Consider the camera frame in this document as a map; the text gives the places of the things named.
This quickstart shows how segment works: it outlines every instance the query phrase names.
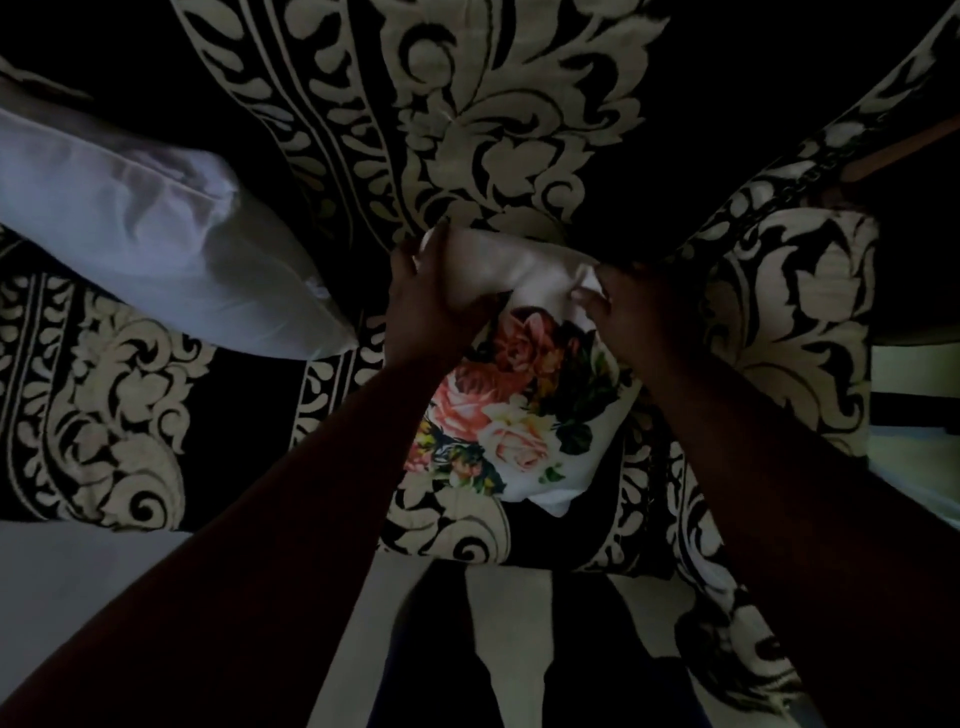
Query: pillowcase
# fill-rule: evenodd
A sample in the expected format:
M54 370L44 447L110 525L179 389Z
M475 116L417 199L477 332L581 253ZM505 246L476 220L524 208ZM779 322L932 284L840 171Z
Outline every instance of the pillowcase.
M313 261L216 155L0 79L0 222L171 328L239 352L355 346Z
M511 293L434 394L406 470L507 501L528 498L562 516L589 486L640 389L569 298L578 286L602 292L596 260L456 228L447 246L451 306Z

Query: floral pillowcase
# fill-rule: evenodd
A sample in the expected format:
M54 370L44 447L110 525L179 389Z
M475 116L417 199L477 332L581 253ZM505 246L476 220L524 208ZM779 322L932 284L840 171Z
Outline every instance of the floral pillowcase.
M566 513L593 479L640 386L568 300L577 285L599 288L593 262L559 246L450 232L452 303L512 293L434 394L407 471Z

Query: white pillowcase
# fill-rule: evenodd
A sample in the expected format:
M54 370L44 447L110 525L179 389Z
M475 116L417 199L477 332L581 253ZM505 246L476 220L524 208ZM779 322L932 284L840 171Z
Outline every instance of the white pillowcase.
M313 261L227 163L0 79L0 223L148 316L239 352L356 345Z
M587 489L640 390L569 298L578 286L602 293L595 263L557 245L450 230L450 304L512 293L434 394L408 477L526 498L557 517Z

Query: finger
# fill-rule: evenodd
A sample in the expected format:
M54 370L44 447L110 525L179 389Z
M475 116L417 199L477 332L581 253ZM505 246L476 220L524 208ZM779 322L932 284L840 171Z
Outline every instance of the finger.
M396 246L394 251L390 253L390 273L394 277L391 288L417 274L417 266L413 257L403 250L402 246Z
M623 290L624 284L630 278L628 274L619 268L608 265L607 263L594 266L593 271L596 273L597 279L601 285L603 285L603 289L611 299L616 296L618 291Z
M444 269L446 239L450 233L450 221L442 218L430 233L426 249L420 257L420 267L427 276L438 277Z
M422 238L418 238L418 237L407 237L407 238L404 238L404 239L400 242L400 244L399 244L398 247L399 247L403 252L405 252L406 254L408 254L410 257L412 257L413 259L416 259L416 258L417 258L417 255L420 253L420 242L421 242L421 241L422 241Z
M481 296L471 303L461 314L461 320L465 330L476 334L484 324L493 320L500 308L500 298L497 294L491 293L489 296Z
M570 298L587 312L594 324L606 321L610 316L610 303L596 291L588 288L574 288Z

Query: rose print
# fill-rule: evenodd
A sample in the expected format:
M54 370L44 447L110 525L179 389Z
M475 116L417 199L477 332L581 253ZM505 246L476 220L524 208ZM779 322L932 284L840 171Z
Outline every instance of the rose print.
M564 348L553 339L556 328L550 314L537 308L516 308L504 314L493 338L497 368L552 377L564 362Z
M560 455L556 419L533 415L523 409L524 403L514 398L509 404L485 407L491 421L477 433L477 442L505 482L518 474L539 477Z
M450 437L477 441L490 422L484 407L519 394L530 377L500 372L493 364L465 361L446 376L428 412L429 419Z

